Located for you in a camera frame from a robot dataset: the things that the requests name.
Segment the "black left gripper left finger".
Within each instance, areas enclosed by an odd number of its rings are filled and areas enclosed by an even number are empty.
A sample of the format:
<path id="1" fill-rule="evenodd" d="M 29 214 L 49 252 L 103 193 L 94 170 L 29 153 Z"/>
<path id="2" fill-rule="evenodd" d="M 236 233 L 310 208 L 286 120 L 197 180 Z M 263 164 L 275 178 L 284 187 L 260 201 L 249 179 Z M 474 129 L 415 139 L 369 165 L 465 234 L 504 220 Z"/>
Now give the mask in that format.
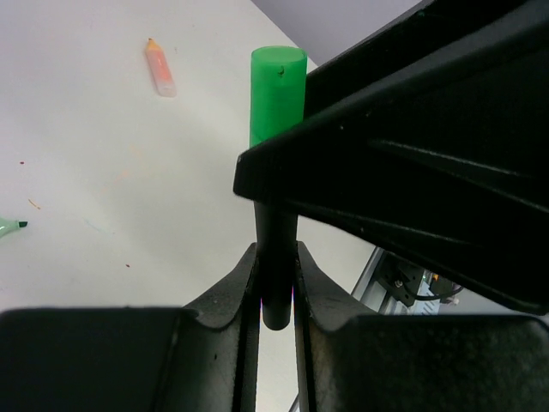
<path id="1" fill-rule="evenodd" d="M 252 411 L 259 297 L 250 247 L 182 307 L 1 316 L 4 411 Z"/>

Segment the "green pen cap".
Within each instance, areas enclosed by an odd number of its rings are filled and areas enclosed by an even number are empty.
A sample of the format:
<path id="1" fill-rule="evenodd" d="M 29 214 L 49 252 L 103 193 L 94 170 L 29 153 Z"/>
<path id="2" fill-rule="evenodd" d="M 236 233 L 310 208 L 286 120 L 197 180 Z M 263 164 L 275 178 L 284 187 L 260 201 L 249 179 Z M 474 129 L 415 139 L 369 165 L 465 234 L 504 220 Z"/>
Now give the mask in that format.
<path id="1" fill-rule="evenodd" d="M 250 56 L 250 146 L 304 118 L 308 56 L 291 46 L 264 46 Z"/>

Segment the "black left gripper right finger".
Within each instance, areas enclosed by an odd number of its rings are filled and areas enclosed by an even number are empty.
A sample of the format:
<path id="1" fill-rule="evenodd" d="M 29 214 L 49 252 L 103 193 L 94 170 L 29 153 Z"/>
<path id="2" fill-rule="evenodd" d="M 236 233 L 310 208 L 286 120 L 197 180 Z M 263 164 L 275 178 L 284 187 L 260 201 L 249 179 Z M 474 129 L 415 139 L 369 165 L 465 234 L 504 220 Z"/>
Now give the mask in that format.
<path id="1" fill-rule="evenodd" d="M 548 327 L 527 316 L 383 316 L 298 246 L 303 411 L 545 411 Z"/>

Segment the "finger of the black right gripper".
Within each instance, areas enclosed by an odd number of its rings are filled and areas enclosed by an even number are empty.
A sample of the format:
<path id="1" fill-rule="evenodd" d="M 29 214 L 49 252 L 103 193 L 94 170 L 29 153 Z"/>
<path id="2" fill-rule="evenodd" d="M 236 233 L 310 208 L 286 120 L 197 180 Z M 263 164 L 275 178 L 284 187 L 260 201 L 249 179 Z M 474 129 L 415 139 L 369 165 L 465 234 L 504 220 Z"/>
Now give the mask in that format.
<path id="1" fill-rule="evenodd" d="M 308 75 L 233 190 L 547 313 L 547 2 L 416 4 Z"/>

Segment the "pale green highlighter pen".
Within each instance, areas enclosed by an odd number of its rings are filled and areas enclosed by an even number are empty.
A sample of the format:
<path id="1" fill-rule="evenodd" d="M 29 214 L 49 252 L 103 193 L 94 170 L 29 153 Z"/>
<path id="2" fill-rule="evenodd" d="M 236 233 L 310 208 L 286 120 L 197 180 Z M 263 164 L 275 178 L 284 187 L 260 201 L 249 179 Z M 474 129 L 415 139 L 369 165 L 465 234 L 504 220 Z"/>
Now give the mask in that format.
<path id="1" fill-rule="evenodd" d="M 0 238 L 15 233 L 28 225 L 27 221 L 10 220 L 1 217 L 0 218 Z"/>

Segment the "black green-tipped marker pen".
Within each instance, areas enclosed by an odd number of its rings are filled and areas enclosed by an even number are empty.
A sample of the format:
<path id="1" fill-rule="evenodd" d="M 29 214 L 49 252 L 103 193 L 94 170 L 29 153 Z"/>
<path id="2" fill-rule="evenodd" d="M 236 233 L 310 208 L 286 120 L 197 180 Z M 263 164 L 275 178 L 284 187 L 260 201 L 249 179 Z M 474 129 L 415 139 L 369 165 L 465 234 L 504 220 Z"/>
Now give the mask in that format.
<path id="1" fill-rule="evenodd" d="M 291 316 L 298 217 L 261 203 L 254 212 L 262 319 L 270 330 L 283 330 Z"/>

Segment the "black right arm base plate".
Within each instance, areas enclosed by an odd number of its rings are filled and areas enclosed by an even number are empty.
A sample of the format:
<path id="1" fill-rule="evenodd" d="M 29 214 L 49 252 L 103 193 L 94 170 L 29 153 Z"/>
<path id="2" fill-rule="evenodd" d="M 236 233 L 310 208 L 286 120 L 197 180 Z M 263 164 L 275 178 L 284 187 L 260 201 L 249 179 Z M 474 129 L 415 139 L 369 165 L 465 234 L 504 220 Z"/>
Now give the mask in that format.
<path id="1" fill-rule="evenodd" d="M 463 286 L 384 251 L 374 269 L 376 280 L 406 307 L 416 302 L 454 303 Z"/>

